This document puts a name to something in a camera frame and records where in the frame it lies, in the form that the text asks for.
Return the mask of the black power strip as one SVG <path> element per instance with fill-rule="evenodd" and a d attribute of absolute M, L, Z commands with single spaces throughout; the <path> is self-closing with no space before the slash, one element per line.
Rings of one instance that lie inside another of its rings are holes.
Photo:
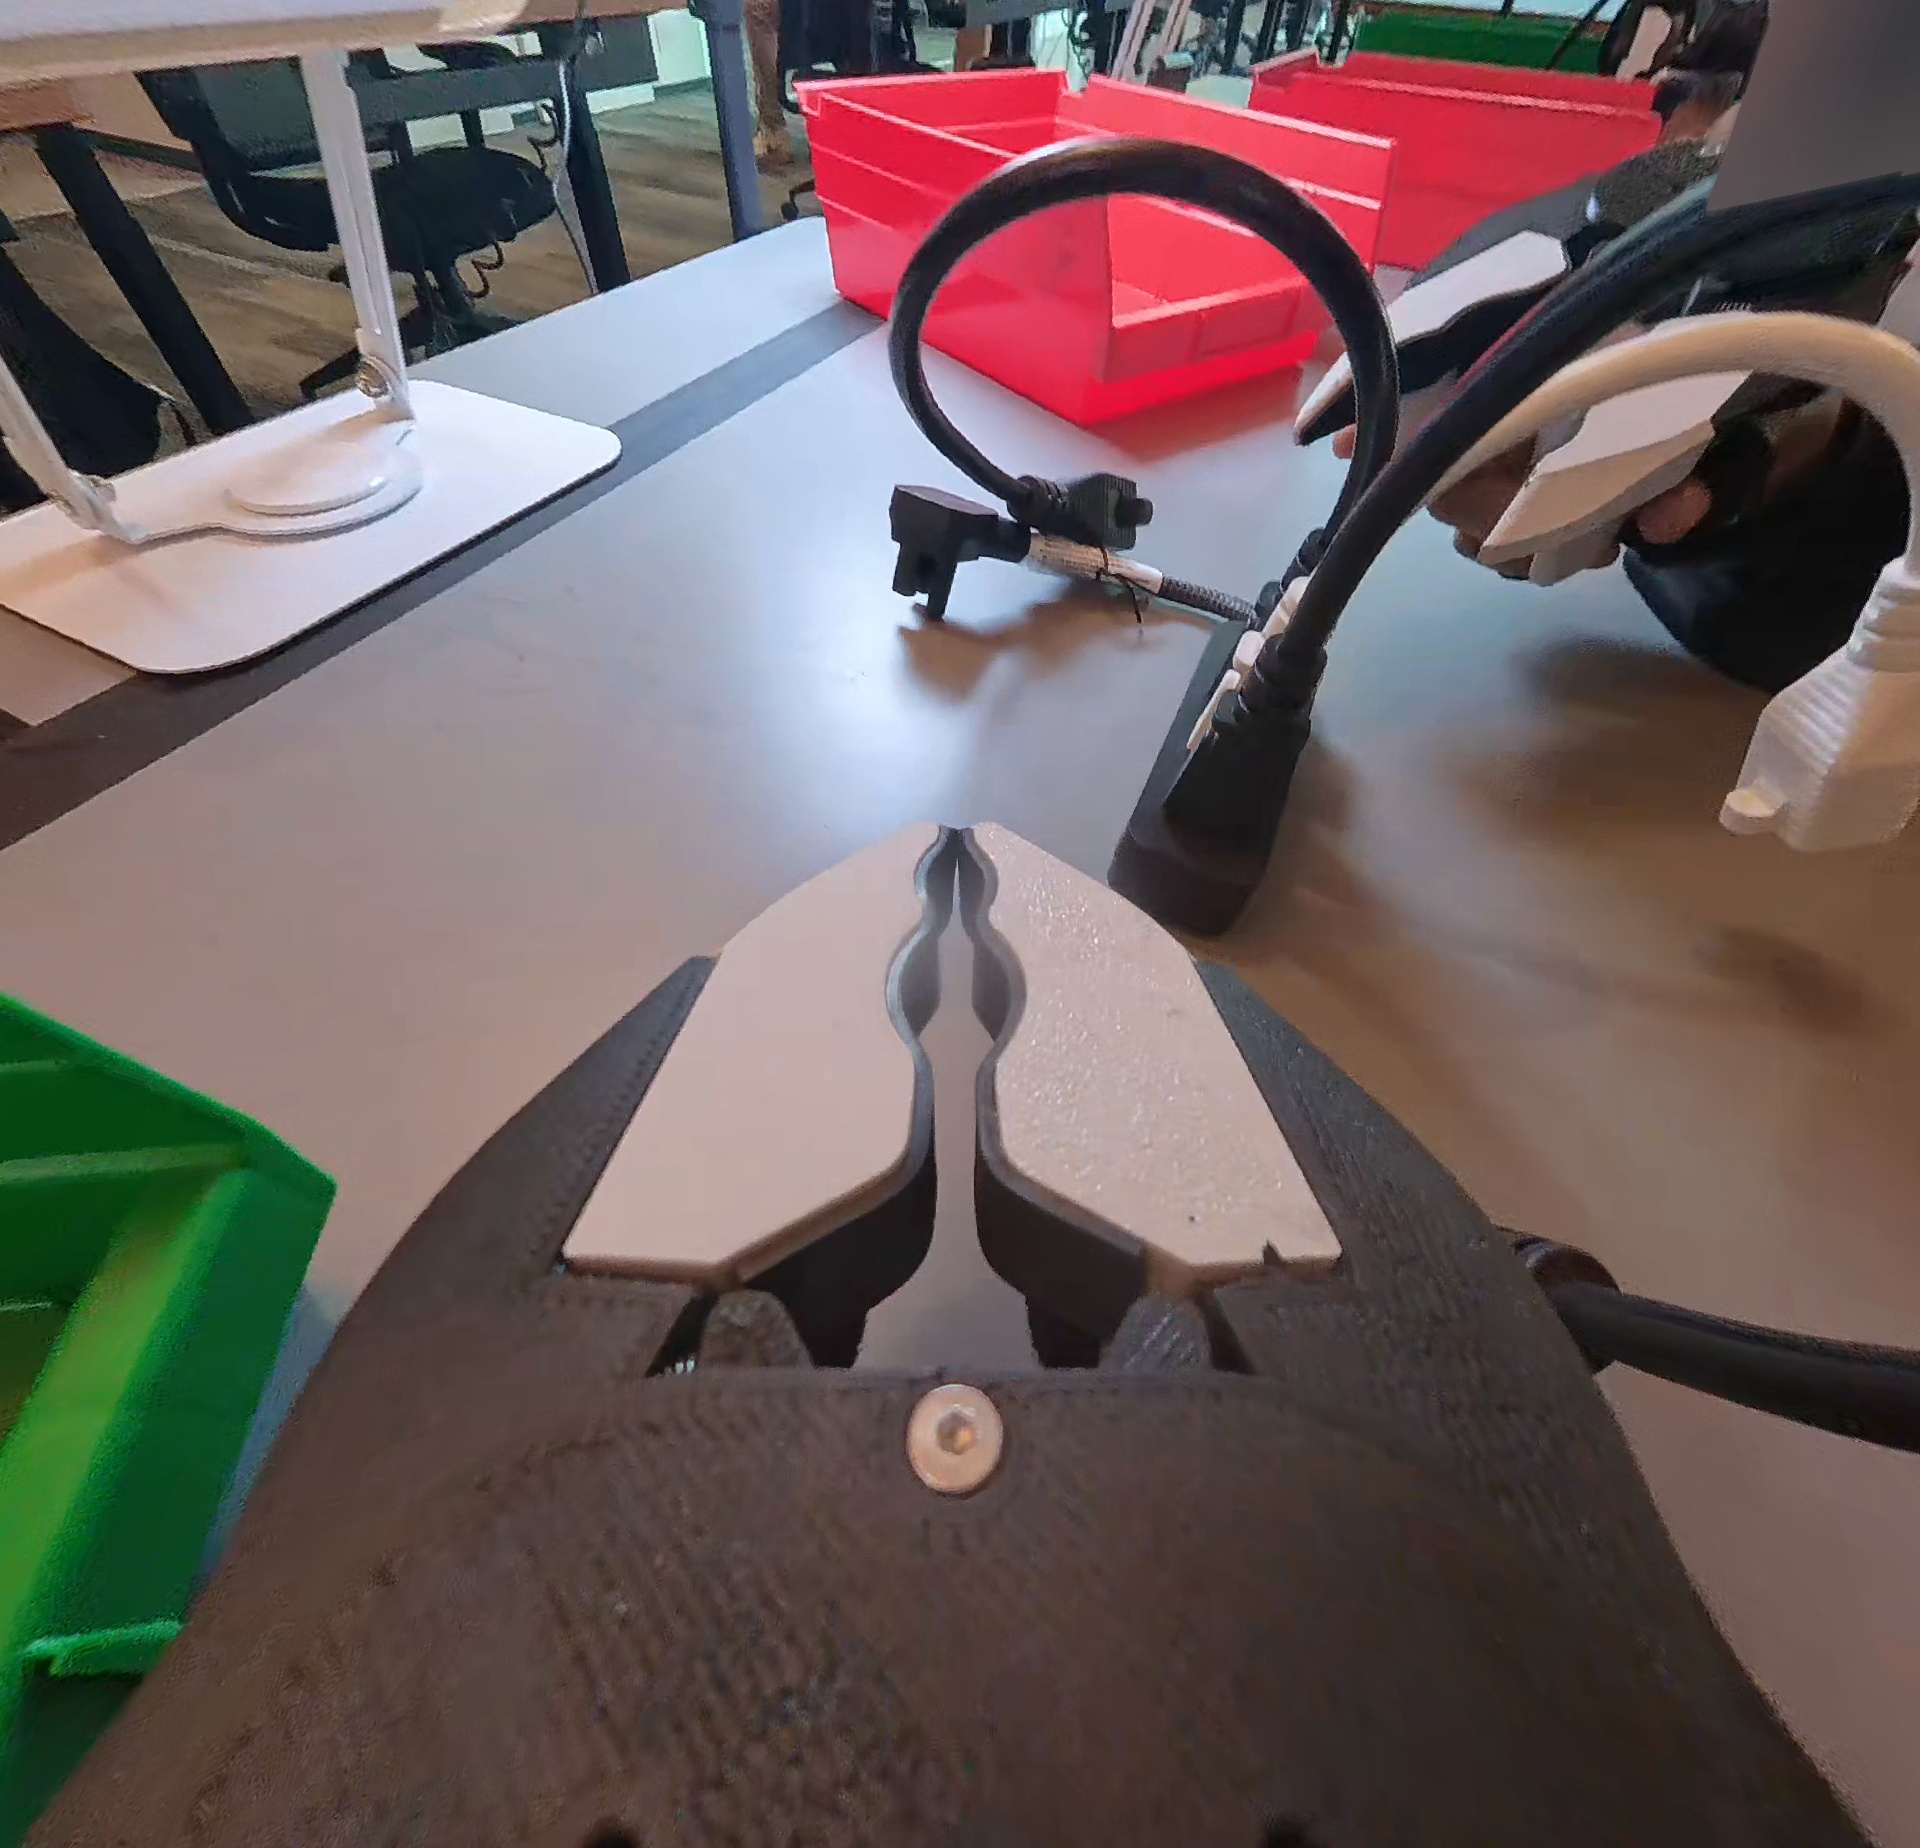
<path fill-rule="evenodd" d="M 1249 605 L 1220 589 L 1061 536 L 1044 536 L 952 492 L 900 485 L 889 503 L 897 547 L 893 587 L 939 619 L 955 571 L 975 559 L 1016 562 L 1123 591 L 1141 614 L 1161 603 L 1209 616 L 1213 638 L 1183 717 L 1168 732 L 1120 835 L 1108 882 L 1166 927 L 1216 937 L 1236 924 L 1274 846 L 1312 734 L 1327 657 L 1282 685 L 1261 672 L 1327 547 L 1309 532 L 1284 578 Z"/>

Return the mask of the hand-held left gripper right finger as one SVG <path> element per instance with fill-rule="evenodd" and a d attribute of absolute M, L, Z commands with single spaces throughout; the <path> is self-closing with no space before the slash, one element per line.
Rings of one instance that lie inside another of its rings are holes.
<path fill-rule="evenodd" d="M 1341 1243 L 1188 948 L 1000 826 L 958 835 L 975 1226 L 1029 1301 L 1193 1299 Z"/>

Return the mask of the green plastic bin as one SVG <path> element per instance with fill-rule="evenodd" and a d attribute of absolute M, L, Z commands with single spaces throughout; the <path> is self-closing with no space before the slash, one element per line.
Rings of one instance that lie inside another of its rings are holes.
<path fill-rule="evenodd" d="M 1578 25 L 1563 15 L 1479 15 L 1365 7 L 1350 49 L 1422 61 L 1460 61 L 1528 70 L 1600 74 L 1600 49 L 1613 30 L 1610 15 Z"/>
<path fill-rule="evenodd" d="M 1 1833 L 177 1639 L 335 1180 L 1 1001 Z"/>

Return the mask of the red plastic bin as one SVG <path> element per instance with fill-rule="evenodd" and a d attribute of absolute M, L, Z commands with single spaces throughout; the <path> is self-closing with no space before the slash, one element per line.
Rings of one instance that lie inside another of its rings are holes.
<path fill-rule="evenodd" d="M 1395 147 L 1378 261 L 1425 265 L 1499 210 L 1648 150 L 1663 120 L 1643 79 L 1470 61 L 1309 52 L 1252 74 L 1249 108 Z"/>
<path fill-rule="evenodd" d="M 837 292 L 886 316 L 952 204 L 1032 150 L 1075 140 L 1188 141 L 1254 164 L 1313 204 L 1366 270 L 1395 143 L 1353 115 L 1306 120 L 1061 70 L 878 76 L 800 85 Z M 1078 426 L 1297 368 L 1327 306 L 1278 251 L 1183 204 L 1065 204 L 971 251 L 924 339 Z"/>

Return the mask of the black office chair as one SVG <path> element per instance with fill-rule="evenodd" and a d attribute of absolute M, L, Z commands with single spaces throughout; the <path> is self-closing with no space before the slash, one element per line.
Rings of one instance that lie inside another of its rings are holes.
<path fill-rule="evenodd" d="M 144 70 L 136 83 L 243 234 L 294 253 L 342 245 L 296 61 Z M 508 245 L 560 213 L 534 161 L 487 146 L 476 113 L 465 127 L 462 143 L 430 150 L 401 124 L 365 130 L 387 268 L 413 294 L 399 317 L 412 359 L 506 328 L 483 309 L 489 277 Z"/>

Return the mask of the person's right hand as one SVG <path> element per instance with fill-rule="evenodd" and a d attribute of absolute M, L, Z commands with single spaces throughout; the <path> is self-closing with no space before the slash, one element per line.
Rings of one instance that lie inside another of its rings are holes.
<path fill-rule="evenodd" d="M 1611 567 L 1620 559 L 1623 542 L 1634 534 L 1653 545 L 1671 545 L 1699 529 L 1714 511 L 1714 488 L 1691 473 L 1668 492 L 1643 500 L 1623 516 L 1608 539 L 1581 539 L 1551 547 L 1545 554 L 1546 569 L 1534 558 L 1494 563 L 1490 536 L 1499 525 L 1504 511 L 1524 494 L 1540 455 L 1540 443 L 1524 443 L 1504 451 L 1473 473 L 1462 477 L 1449 492 L 1431 498 L 1428 513 L 1452 532 L 1456 554 L 1492 567 L 1507 581 L 1551 587 L 1595 567 Z"/>

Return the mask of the blue metal pole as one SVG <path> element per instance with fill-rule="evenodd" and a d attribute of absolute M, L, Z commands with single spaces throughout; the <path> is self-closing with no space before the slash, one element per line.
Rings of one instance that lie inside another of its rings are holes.
<path fill-rule="evenodd" d="M 749 97 L 749 43 L 746 0 L 684 0 L 703 25 L 708 69 L 715 108 L 733 241 L 754 238 L 765 227 L 763 194 L 754 156 L 754 108 Z"/>

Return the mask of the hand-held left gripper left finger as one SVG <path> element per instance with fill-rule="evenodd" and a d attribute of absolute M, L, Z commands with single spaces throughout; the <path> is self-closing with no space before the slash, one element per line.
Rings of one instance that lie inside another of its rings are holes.
<path fill-rule="evenodd" d="M 900 1196 L 929 1153 L 949 836 L 909 823 L 723 948 L 564 1238 L 569 1269 L 746 1284 Z"/>

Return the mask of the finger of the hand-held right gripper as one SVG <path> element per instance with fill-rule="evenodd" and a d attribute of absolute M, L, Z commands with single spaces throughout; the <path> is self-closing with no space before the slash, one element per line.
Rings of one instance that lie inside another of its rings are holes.
<path fill-rule="evenodd" d="M 1477 558 L 1551 587 L 1620 554 L 1620 525 L 1683 481 L 1714 437 L 1714 417 L 1750 368 L 1707 365 L 1573 365 L 1507 413 L 1474 460 L 1569 432 L 1545 447 Z"/>
<path fill-rule="evenodd" d="M 1464 375 L 1569 272 L 1559 235 L 1524 230 L 1409 284 L 1387 306 L 1400 365 L 1395 449 L 1447 406 Z"/>

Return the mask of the person's right forearm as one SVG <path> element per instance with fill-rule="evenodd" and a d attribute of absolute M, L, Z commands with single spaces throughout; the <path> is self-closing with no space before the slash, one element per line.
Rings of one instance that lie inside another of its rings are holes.
<path fill-rule="evenodd" d="M 1849 638 L 1906 528 L 1906 469 L 1884 426 L 1845 394 L 1761 377 L 1626 525 L 1623 567 L 1693 661 L 1775 695 Z"/>

